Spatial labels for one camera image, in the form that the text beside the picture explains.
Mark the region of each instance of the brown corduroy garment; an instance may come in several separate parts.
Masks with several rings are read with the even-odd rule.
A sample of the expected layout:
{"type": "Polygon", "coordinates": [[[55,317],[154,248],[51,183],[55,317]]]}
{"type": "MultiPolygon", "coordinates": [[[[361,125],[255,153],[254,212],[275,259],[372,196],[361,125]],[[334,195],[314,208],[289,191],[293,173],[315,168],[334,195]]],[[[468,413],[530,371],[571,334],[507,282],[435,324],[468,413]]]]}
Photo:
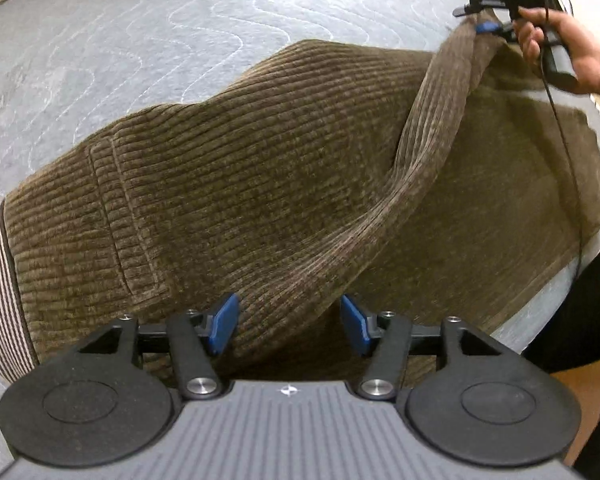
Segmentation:
{"type": "MultiPolygon", "coordinates": [[[[40,360],[123,312],[156,321],[228,290],[242,316],[223,370],[245,376],[354,373],[330,309],[345,290],[495,328],[577,248],[550,108],[512,92],[536,83],[507,47],[482,78],[501,47],[472,19],[433,56],[303,41],[206,102],[88,137],[4,206],[40,360]]],[[[560,113],[591,236],[600,154],[584,115],[560,113]]]]}

